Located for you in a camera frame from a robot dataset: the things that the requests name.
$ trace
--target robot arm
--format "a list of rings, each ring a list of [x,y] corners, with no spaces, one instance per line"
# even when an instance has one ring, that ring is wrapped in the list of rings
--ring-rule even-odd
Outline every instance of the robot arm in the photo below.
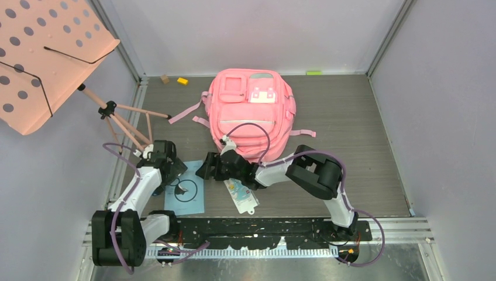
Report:
[[[187,167],[176,156],[175,144],[172,142],[157,140],[145,151],[136,165],[138,172],[126,190],[108,210],[96,211],[91,219],[95,265],[121,265],[110,234],[114,215],[117,215],[116,240],[128,266],[141,265],[146,247],[158,237],[177,232],[177,222],[171,211],[155,211],[144,221],[140,218],[155,189],[170,184],[185,172]]]
[[[344,240],[356,231],[358,214],[352,211],[345,194],[342,193],[343,177],[339,162],[327,155],[308,154],[293,157],[309,150],[299,145],[291,155],[260,166],[249,163],[235,149],[236,145],[228,137],[222,138],[225,148],[221,153],[208,153],[203,166],[196,175],[215,180],[238,179],[251,190],[264,189],[275,183],[294,181],[312,196],[322,199],[328,208],[338,236]]]

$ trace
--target gray wall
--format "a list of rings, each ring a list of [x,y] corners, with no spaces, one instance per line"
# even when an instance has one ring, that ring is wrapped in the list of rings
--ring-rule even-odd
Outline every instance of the gray wall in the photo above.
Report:
[[[104,100],[130,104],[136,84],[117,53],[87,80]],[[106,198],[115,157],[96,106],[75,92],[35,133],[0,121],[2,280],[75,280],[88,221]]]
[[[412,8],[373,75],[405,188],[453,280],[494,280],[496,2]]]
[[[364,73],[403,2],[101,1],[148,76],[213,75],[229,67]]]

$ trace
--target gray wooden floor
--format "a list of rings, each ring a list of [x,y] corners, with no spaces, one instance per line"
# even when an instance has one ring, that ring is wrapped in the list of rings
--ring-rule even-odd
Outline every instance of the gray wooden floor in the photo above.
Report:
[[[327,150],[343,159],[347,167],[346,192],[352,206],[376,216],[409,216],[397,167],[392,157],[376,101],[366,76],[285,76],[297,102],[293,129],[311,129],[317,138],[294,136],[281,156],[299,144]],[[191,77],[187,86],[171,78],[164,85],[158,77],[149,81],[143,109],[176,115],[199,101],[213,77]],[[191,120],[206,118],[203,105],[182,120],[170,125],[151,118],[154,139],[173,141],[183,161],[204,160],[216,151],[210,131]],[[142,116],[138,129],[147,134]],[[131,172],[126,175],[128,183]],[[303,217],[329,213],[321,200],[313,198],[294,183],[280,183],[255,192],[260,205],[254,216]],[[164,197],[152,197],[143,214],[162,210]],[[240,215],[222,182],[205,182],[205,213],[200,217],[245,217]]]

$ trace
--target metal frame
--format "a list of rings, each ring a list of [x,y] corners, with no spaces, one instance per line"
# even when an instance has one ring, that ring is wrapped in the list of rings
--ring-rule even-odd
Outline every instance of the metal frame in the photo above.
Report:
[[[135,81],[140,82],[141,79],[145,76],[145,73],[141,65],[136,65],[136,63],[133,63],[133,60],[131,59],[131,56],[128,53],[131,52],[132,53],[131,55],[136,57],[136,54],[134,53],[134,49],[132,45],[129,43],[127,34],[125,32],[120,32],[120,33],[117,32],[117,29],[114,27],[114,24],[112,23],[115,21],[110,20],[107,12],[105,12],[105,8],[101,3],[101,0],[88,0],[88,3],[93,8],[96,15],[100,18],[101,22],[110,31],[112,36],[114,38],[120,39],[120,44],[117,45],[116,50],[119,53],[122,60],[124,61],[124,63],[127,65]]]
[[[381,233],[378,225],[369,218],[362,218],[370,224],[370,230],[373,240],[370,242],[361,242],[362,244],[379,244],[381,242]],[[430,226],[426,218],[379,218],[387,245],[391,244],[417,244],[422,254],[422,259],[432,281],[447,281],[448,278],[443,274],[442,268],[436,253],[436,244],[430,231]],[[94,264],[91,259],[91,225],[88,226],[86,236],[82,245],[82,261],[80,274],[77,281],[89,281],[94,270]]]
[[[401,25],[403,24],[403,21],[407,18],[409,11],[411,10],[412,6],[416,0],[405,0],[403,2],[403,5],[399,9],[398,14],[396,15],[396,18],[392,22],[391,27],[389,28],[388,33],[386,34],[386,37],[384,38],[381,46],[379,47],[379,50],[377,51],[376,55],[374,56],[374,59],[372,60],[372,63],[370,64],[370,67],[368,68],[366,75],[367,77],[371,77],[372,74],[374,74],[374,71],[376,70],[377,66],[379,65],[379,62],[384,56],[384,53],[386,53],[386,50],[388,49],[391,41],[393,40],[394,36],[396,36],[398,30],[400,29]]]

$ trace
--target purple cable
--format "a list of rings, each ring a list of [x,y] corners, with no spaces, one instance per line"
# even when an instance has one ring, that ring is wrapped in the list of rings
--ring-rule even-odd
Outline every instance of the purple cable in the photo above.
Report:
[[[351,211],[351,212],[357,212],[357,213],[360,213],[360,214],[364,214],[364,215],[368,216],[369,218],[371,218],[373,221],[375,221],[376,224],[379,226],[379,229],[381,230],[381,238],[382,238],[382,242],[383,242],[382,243],[382,246],[381,246],[381,251],[376,256],[376,258],[374,258],[372,261],[366,262],[366,263],[351,263],[350,265],[351,266],[356,266],[356,267],[361,267],[361,266],[371,265],[371,264],[375,263],[376,261],[378,261],[379,258],[383,255],[383,253],[384,253],[384,247],[385,247],[385,237],[384,237],[383,226],[381,225],[381,223],[373,215],[371,215],[371,214],[369,214],[369,213],[367,213],[365,211],[362,211],[362,210],[354,209],[354,208],[352,208],[348,204],[348,199],[347,199],[346,193],[345,193],[345,179],[346,179],[346,166],[345,166],[345,163],[343,161],[341,161],[339,158],[337,158],[336,156],[332,155],[331,153],[329,153],[327,151],[322,151],[322,150],[307,150],[307,151],[303,151],[303,152],[297,153],[295,155],[292,155],[292,156],[288,157],[287,159],[284,159],[284,160],[281,160],[281,161],[277,161],[277,162],[274,162],[274,163],[270,163],[270,164],[267,164],[267,165],[263,165],[262,164],[262,158],[263,158],[263,156],[265,156],[265,154],[267,154],[268,150],[270,149],[270,137],[269,137],[267,131],[264,128],[262,128],[260,125],[255,124],[255,123],[243,123],[243,124],[240,124],[240,125],[234,127],[226,136],[229,136],[237,128],[239,128],[241,126],[245,126],[245,125],[253,125],[253,126],[259,127],[264,132],[265,136],[267,137],[267,149],[262,153],[262,155],[259,158],[259,165],[261,167],[266,167],[266,168],[274,167],[274,166],[277,166],[277,165],[284,164],[284,163],[286,163],[286,162],[288,162],[290,160],[293,160],[295,158],[298,158],[300,156],[310,155],[310,154],[326,155],[326,156],[329,156],[331,158],[336,159],[336,161],[338,162],[339,166],[341,166],[341,169],[343,170],[343,176],[341,178],[341,187],[340,187],[340,190],[341,190],[341,195],[343,197],[343,202],[345,203],[346,209],[348,209],[348,211]],[[342,258],[338,258],[338,260],[340,260],[341,262],[347,263]]]
[[[239,127],[246,126],[246,125],[253,125],[255,127],[260,128],[262,130],[262,132],[265,134],[265,136],[267,137],[267,148],[262,153],[262,155],[260,155],[260,158],[259,158],[259,165],[262,165],[262,159],[265,156],[265,154],[267,154],[268,150],[270,149],[270,137],[268,136],[267,131],[264,128],[262,128],[262,126],[260,126],[259,124],[255,124],[255,123],[243,123],[243,124],[240,124],[240,125],[234,127],[229,133],[226,134],[226,136],[230,136]]]
[[[376,222],[376,224],[379,226],[379,229],[381,230],[381,238],[382,238],[383,244],[382,244],[382,247],[381,247],[381,251],[376,256],[376,258],[373,259],[372,261],[366,262],[366,263],[350,263],[350,266],[361,267],[361,266],[367,266],[367,265],[371,265],[371,264],[375,263],[377,260],[379,260],[379,258],[384,253],[384,247],[385,247],[384,230],[383,230],[383,227],[382,227],[381,223],[373,215],[371,215],[371,214],[369,214],[369,213],[367,213],[365,211],[362,211],[362,210],[351,208],[351,206],[348,204],[348,199],[347,199],[346,193],[345,193],[346,166],[345,166],[345,164],[341,160],[339,160],[336,156],[330,154],[327,151],[307,150],[307,151],[303,151],[303,152],[297,153],[295,155],[292,155],[292,156],[288,157],[288,159],[284,159],[284,160],[281,160],[281,161],[277,161],[275,163],[267,164],[267,165],[265,165],[265,167],[274,167],[274,166],[277,166],[277,165],[281,165],[281,164],[284,164],[284,163],[286,163],[286,162],[288,162],[290,160],[293,160],[293,159],[295,159],[297,157],[300,157],[300,156],[303,156],[303,155],[310,155],[310,154],[321,154],[321,155],[326,155],[326,156],[329,156],[331,158],[336,159],[336,161],[338,162],[339,166],[341,166],[341,169],[343,170],[343,177],[341,179],[340,190],[341,190],[341,196],[343,197],[343,202],[345,203],[346,209],[348,209],[348,211],[351,211],[351,212],[357,212],[357,213],[364,214],[364,215],[368,216],[369,218],[371,218],[372,220],[374,220]],[[341,262],[344,262],[344,263],[348,263],[348,262],[346,262],[342,258],[338,258],[338,260],[341,261]]]
[[[117,243],[117,237],[116,237],[116,234],[115,234],[115,228],[116,228],[117,217],[119,216],[120,209],[122,209],[122,206],[124,206],[124,204],[126,204],[126,200],[131,196],[131,194],[133,193],[133,191],[138,186],[139,181],[140,181],[140,178],[141,178],[141,174],[138,171],[137,167],[133,163],[131,163],[131,161],[127,160],[125,157],[123,157],[122,155],[120,155],[118,152],[112,150],[108,146],[120,146],[122,148],[129,149],[131,151],[133,150],[132,148],[130,148],[128,146],[125,146],[125,145],[121,145],[119,143],[112,143],[112,142],[104,143],[102,146],[106,150],[108,150],[110,153],[112,153],[113,155],[117,156],[117,158],[119,158],[120,160],[126,162],[126,164],[128,164],[128,166],[131,167],[135,171],[135,173],[137,175],[137,178],[136,178],[135,183],[133,184],[133,186],[131,187],[131,189],[129,190],[129,192],[124,196],[124,198],[120,202],[120,204],[117,206],[117,209],[115,210],[115,212],[114,212],[114,214],[112,216],[112,225],[111,225],[111,229],[110,229],[110,236],[111,236],[111,240],[112,240],[112,244],[113,244],[113,249],[115,250],[115,254],[117,255],[117,258],[119,259],[120,264],[122,265],[122,267],[124,267],[124,269],[127,271],[127,273],[129,273],[130,275],[132,275],[134,273],[134,269],[132,269],[132,268],[130,268],[128,266],[128,264],[126,263],[126,259],[124,258],[124,256],[122,255],[122,252],[119,249],[119,244]]]
[[[383,229],[383,226],[380,224],[380,222],[373,216],[371,215],[370,213],[368,212],[365,212],[365,211],[362,211],[362,210],[358,210],[358,209],[353,209],[353,211],[357,212],[357,213],[360,213],[360,214],[364,214],[366,216],[368,216],[369,218],[371,218],[373,221],[376,222],[376,224],[379,226],[379,229],[381,230],[381,238],[382,238],[382,245],[381,245],[381,250],[379,251],[379,254],[377,254],[376,258],[374,258],[372,261],[369,261],[369,262],[366,262],[366,263],[350,263],[350,266],[355,266],[357,268],[361,268],[363,266],[367,266],[367,265],[371,265],[373,263],[375,263],[376,261],[379,260],[379,258],[383,255],[384,253],[384,247],[386,245],[386,241],[385,241],[385,237],[384,237],[384,229]],[[348,262],[345,260],[345,259],[342,259],[340,257],[337,258],[340,262],[343,262],[343,263],[346,263],[348,264]]]
[[[170,245],[169,243],[167,243],[167,242],[165,242],[165,241],[161,241],[161,240],[155,240],[155,243],[161,243],[161,244],[164,244],[165,246],[167,246],[167,247],[169,247],[169,248],[172,248],[172,249],[176,250],[176,251],[177,251],[177,252],[179,252],[179,253],[187,253],[187,254],[188,254],[188,255],[187,255],[187,256],[185,256],[184,258],[181,258],[181,259],[179,259],[179,260],[177,260],[177,261],[175,261],[175,262],[171,263],[171,265],[176,265],[176,264],[178,264],[178,263],[181,263],[181,262],[183,262],[183,261],[186,261],[186,260],[187,260],[187,259],[189,259],[192,255],[194,255],[194,254],[198,253],[199,251],[202,251],[202,250],[206,249],[208,246],[210,246],[210,242],[206,242],[206,243],[204,243],[203,245],[201,245],[200,247],[198,247],[198,249],[194,249],[194,250],[190,250],[190,251],[188,251],[188,250],[182,250],[182,249],[180,249],[180,248],[176,248],[176,247],[174,247],[174,246]]]

